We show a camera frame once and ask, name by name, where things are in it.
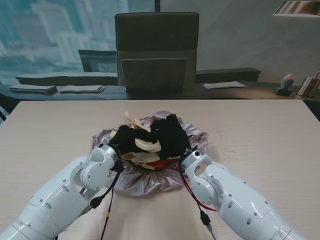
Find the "red cable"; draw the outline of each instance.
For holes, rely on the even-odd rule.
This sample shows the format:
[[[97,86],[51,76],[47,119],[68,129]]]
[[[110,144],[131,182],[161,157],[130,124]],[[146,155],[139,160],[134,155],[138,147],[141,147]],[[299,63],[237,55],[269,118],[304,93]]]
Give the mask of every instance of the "red cable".
[[[104,234],[105,234],[105,231],[106,231],[107,223],[108,223],[110,212],[111,212],[111,204],[112,204],[112,199],[113,198],[114,198],[114,188],[112,188],[111,201],[110,201],[108,212],[106,213],[106,218],[105,218],[105,222],[104,222],[104,226],[103,226],[103,230],[102,230],[102,233],[101,233],[100,240],[103,240],[103,238],[104,238]]]
[[[181,170],[180,170],[180,165],[179,165],[179,163],[178,163],[178,165],[177,165],[177,168],[178,168],[178,172],[180,173],[180,177],[181,177],[181,179],[182,179],[183,185],[184,185],[185,188],[188,190],[188,192],[189,192],[190,195],[193,197],[193,199],[194,199],[201,207],[203,207],[204,209],[207,209],[207,210],[211,210],[211,211],[216,212],[217,210],[215,210],[215,209],[213,209],[213,208],[210,208],[210,207],[204,205],[202,202],[200,202],[200,201],[197,199],[197,197],[196,197],[195,194],[192,192],[192,190],[189,189],[189,186],[188,186],[188,184],[187,184],[187,182],[186,182],[186,179],[185,179],[185,177],[182,175],[182,172],[181,172]]]

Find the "paper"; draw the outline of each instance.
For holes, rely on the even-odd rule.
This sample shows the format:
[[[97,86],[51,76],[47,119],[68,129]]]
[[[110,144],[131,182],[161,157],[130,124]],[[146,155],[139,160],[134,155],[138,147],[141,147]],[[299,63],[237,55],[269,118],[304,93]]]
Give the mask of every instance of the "paper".
[[[247,87],[246,85],[243,85],[237,81],[205,83],[203,86],[207,89],[246,88]]]
[[[37,85],[26,85],[16,84],[8,87],[12,92],[20,93],[41,93],[41,94],[54,94],[57,92],[57,88],[54,85],[51,86],[37,86]]]
[[[72,86],[68,85],[61,89],[60,93],[101,93],[105,88],[101,85]]]
[[[26,84],[16,84],[9,86],[9,89],[17,90],[48,90],[54,88],[54,85],[51,86],[36,86],[36,85],[26,85]]]

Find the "light wood tabletop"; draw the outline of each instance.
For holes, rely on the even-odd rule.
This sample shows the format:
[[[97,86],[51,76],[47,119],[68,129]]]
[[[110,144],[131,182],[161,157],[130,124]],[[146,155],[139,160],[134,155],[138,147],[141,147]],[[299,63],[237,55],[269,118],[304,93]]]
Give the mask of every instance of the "light wood tabletop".
[[[24,101],[0,127],[0,232],[92,135],[168,110],[208,132],[207,154],[256,188],[291,226],[320,239],[320,123],[301,100]],[[110,196],[60,240],[98,240]],[[145,197],[115,194],[105,240],[209,240],[184,188]],[[210,213],[218,240],[240,239]]]

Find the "wall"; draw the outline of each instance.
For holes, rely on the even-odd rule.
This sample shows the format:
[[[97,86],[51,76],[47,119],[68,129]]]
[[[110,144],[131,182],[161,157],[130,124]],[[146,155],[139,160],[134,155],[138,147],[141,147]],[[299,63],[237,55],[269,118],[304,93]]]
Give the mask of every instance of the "wall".
[[[256,68],[260,82],[294,85],[320,71],[320,18],[272,16],[283,0],[161,0],[162,12],[198,12],[197,69]]]

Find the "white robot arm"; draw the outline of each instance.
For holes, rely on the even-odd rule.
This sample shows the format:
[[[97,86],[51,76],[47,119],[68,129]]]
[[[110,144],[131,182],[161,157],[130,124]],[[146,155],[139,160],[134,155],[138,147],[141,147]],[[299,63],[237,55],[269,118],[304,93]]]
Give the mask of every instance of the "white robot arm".
[[[89,158],[74,159],[34,194],[0,240],[54,239],[91,209],[90,201],[105,186],[108,172],[118,160],[108,145],[95,148]],[[86,192],[79,192],[76,185]]]
[[[106,184],[109,170],[119,159],[112,147],[101,145],[89,158],[73,160],[31,198],[0,240],[54,239],[91,209],[90,201]],[[214,205],[220,218],[244,240],[305,240],[262,195],[206,154],[190,149],[179,162],[196,197]],[[196,176],[196,168],[202,164],[207,167]],[[86,192],[79,192],[76,185]]]
[[[219,217],[244,240],[305,240],[260,193],[197,148],[187,151],[180,165],[198,200],[214,205]],[[207,167],[196,176],[200,165]]]

